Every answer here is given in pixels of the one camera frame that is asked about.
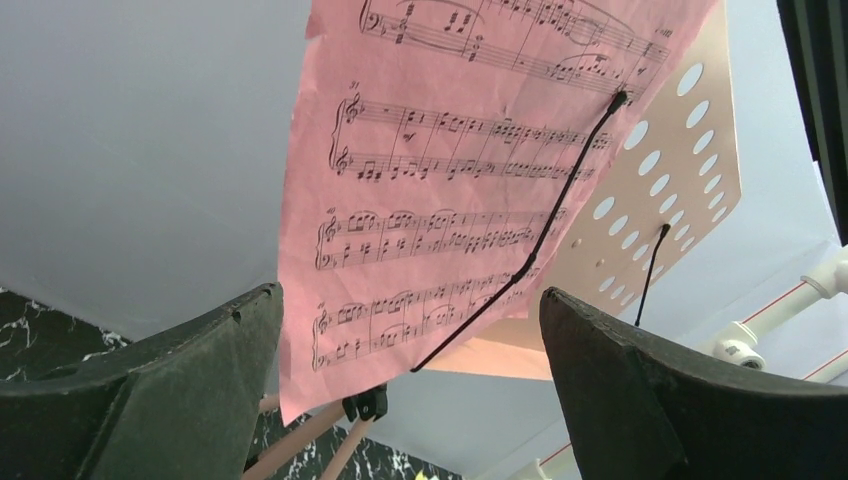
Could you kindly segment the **left gripper right finger pad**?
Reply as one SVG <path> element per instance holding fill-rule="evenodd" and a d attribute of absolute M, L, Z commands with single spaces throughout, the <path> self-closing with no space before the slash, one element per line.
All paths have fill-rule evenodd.
<path fill-rule="evenodd" d="M 539 322 L 585 479 L 843 479 L 847 391 L 735 366 L 551 287 Z"/>

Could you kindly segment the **black left gripper left finger pad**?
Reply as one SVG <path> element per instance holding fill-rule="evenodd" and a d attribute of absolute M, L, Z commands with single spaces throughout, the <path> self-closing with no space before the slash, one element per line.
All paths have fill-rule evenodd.
<path fill-rule="evenodd" d="M 1 385 L 5 479 L 237 479 L 277 349 L 283 291 L 260 285 L 84 361 Z"/>

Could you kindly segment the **pink sheet music page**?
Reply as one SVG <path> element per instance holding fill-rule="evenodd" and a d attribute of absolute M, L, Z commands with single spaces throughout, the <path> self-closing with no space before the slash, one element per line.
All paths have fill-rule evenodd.
<path fill-rule="evenodd" d="M 711 1 L 316 1 L 279 235 L 282 419 L 524 314 Z"/>

